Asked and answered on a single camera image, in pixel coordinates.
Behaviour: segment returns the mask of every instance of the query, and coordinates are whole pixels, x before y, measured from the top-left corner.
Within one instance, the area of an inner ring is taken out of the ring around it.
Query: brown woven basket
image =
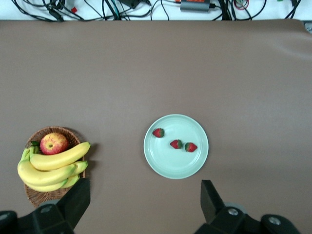
[[[67,140],[69,141],[68,149],[74,147],[75,145],[78,145],[80,143],[80,140],[78,137],[71,132],[69,129],[59,126],[49,126],[42,128],[35,132],[27,141],[26,148],[29,148],[31,146],[32,141],[38,141],[40,142],[41,139],[49,134],[49,133],[61,133],[63,134]],[[81,178],[85,178],[86,174],[85,171],[80,174]],[[51,192],[38,192],[31,188],[29,188],[26,184],[24,184],[24,189],[26,191],[26,195],[29,199],[29,201],[35,206],[38,207],[42,202],[54,200],[54,199],[61,199],[68,190],[70,190],[71,187],[66,189],[58,189]]]

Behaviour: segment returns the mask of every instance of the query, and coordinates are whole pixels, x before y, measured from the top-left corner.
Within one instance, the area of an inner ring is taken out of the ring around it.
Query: apple
[[[65,151],[68,147],[68,140],[63,134],[49,133],[40,141],[40,149],[45,155],[55,155]]]

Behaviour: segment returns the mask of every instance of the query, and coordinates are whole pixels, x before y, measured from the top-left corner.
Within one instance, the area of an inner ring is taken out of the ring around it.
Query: banana
[[[73,175],[71,177],[68,178],[68,181],[66,184],[64,184],[61,189],[66,189],[69,188],[71,186],[73,186],[74,184],[76,184],[76,182],[80,179],[79,174],[78,175]]]
[[[51,184],[51,185],[46,185],[46,186],[36,186],[36,185],[32,185],[32,184],[29,184],[29,183],[24,181],[24,183],[29,188],[36,190],[38,192],[51,192],[51,191],[57,190],[57,189],[61,188],[62,186],[64,186],[67,182],[68,182],[68,179],[65,179],[65,180],[63,180],[59,183],[56,183],[56,184]]]
[[[86,170],[87,166],[88,166],[88,161],[77,161],[74,162],[74,164],[76,165],[76,169],[74,170],[72,176],[75,175],[79,175],[81,172],[83,172],[84,170]]]
[[[34,147],[30,147],[30,150],[24,150],[25,155],[22,157],[18,164],[18,174],[22,181],[34,186],[46,186],[52,185],[64,181],[70,177],[76,169],[75,164],[70,164],[52,171],[39,171],[33,167],[30,162],[30,153],[33,152]]]
[[[34,152],[30,151],[30,162],[38,170],[55,170],[57,168],[72,164],[85,156],[85,154],[90,149],[90,146],[90,143],[86,141],[62,153],[49,156],[35,154]]]

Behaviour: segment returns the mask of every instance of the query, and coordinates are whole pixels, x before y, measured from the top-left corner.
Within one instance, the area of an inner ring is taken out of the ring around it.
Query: light green plate
[[[153,135],[156,128],[162,128],[165,136]],[[182,141],[182,149],[174,149],[170,142]],[[194,143],[198,148],[186,152],[184,144]],[[144,139],[144,153],[151,168],[163,177],[183,179],[195,174],[208,156],[208,139],[204,129],[194,119],[185,115],[167,115],[155,121]]]

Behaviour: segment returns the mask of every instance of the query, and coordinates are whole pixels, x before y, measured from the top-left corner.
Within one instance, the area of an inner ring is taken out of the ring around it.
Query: strawberry
[[[162,138],[165,135],[165,131],[162,128],[157,128],[153,131],[153,135]]]
[[[194,152],[197,149],[197,146],[194,143],[188,142],[185,144],[185,150],[187,152]]]
[[[182,141],[180,140],[174,140],[170,143],[170,145],[172,147],[174,147],[175,149],[181,149],[182,148]]]

